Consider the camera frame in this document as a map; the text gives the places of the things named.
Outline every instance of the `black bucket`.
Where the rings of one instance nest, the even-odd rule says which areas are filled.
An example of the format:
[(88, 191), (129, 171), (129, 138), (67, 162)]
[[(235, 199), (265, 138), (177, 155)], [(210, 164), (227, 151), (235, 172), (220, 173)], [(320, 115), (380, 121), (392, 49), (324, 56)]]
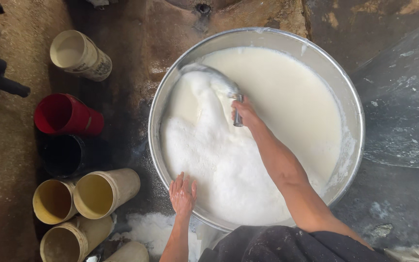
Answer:
[(63, 135), (50, 140), (41, 152), (43, 167), (55, 178), (85, 175), (109, 164), (108, 143), (101, 139), (82, 139)]

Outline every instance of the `red bucket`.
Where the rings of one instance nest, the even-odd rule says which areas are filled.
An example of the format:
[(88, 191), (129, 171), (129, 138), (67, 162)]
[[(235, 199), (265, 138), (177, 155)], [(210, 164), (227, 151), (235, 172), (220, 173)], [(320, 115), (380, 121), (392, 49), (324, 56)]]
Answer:
[(104, 127), (103, 116), (69, 94), (49, 95), (37, 105), (36, 127), (50, 135), (97, 136)]

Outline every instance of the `metal ladle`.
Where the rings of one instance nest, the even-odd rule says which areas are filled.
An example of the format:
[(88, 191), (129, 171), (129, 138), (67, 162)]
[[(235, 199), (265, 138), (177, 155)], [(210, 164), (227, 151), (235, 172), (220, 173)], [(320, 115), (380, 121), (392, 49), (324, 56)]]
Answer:
[[(218, 70), (209, 66), (202, 65), (200, 63), (191, 63), (191, 64), (183, 66), (179, 70), (181, 75), (184, 75), (190, 72), (195, 72), (195, 71), (209, 74), (211, 77), (217, 80), (220, 80), (221, 83), (223, 83), (224, 86), (227, 87), (227, 89), (221, 90), (221, 91), (224, 92), (228, 98), (236, 99), (237, 101), (243, 103), (243, 95), (240, 93), (240, 88), (237, 85), (237, 83), (232, 81), (225, 74), (219, 72)], [(239, 115), (237, 109), (235, 111), (234, 126), (236, 127), (243, 126), (242, 117)]]

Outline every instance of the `ladle handle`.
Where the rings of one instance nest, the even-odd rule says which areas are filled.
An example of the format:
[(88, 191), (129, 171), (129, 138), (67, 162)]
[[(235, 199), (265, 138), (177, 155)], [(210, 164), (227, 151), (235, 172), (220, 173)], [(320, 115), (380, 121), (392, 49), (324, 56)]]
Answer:
[[(237, 95), (237, 101), (243, 103), (243, 96), (241, 94)], [(242, 117), (239, 115), (238, 110), (236, 109), (236, 115), (234, 117), (234, 126), (242, 127)]]

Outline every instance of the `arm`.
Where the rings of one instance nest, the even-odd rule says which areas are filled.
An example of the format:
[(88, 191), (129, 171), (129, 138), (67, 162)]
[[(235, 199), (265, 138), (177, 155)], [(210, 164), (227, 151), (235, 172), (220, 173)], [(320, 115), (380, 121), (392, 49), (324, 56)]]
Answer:
[(253, 110), (244, 97), (244, 103), (232, 104), (257, 143), (261, 159), (269, 176), (285, 199), (287, 208), (297, 226), (306, 232), (330, 231), (348, 235), (372, 249), (357, 233), (334, 217), (327, 205), (311, 187), (302, 165), (279, 141)]
[(187, 262), (189, 260), (189, 222), (196, 202), (196, 181), (189, 191), (189, 179), (183, 180), (183, 172), (169, 186), (172, 208), (176, 221), (171, 236), (161, 255), (160, 262)]

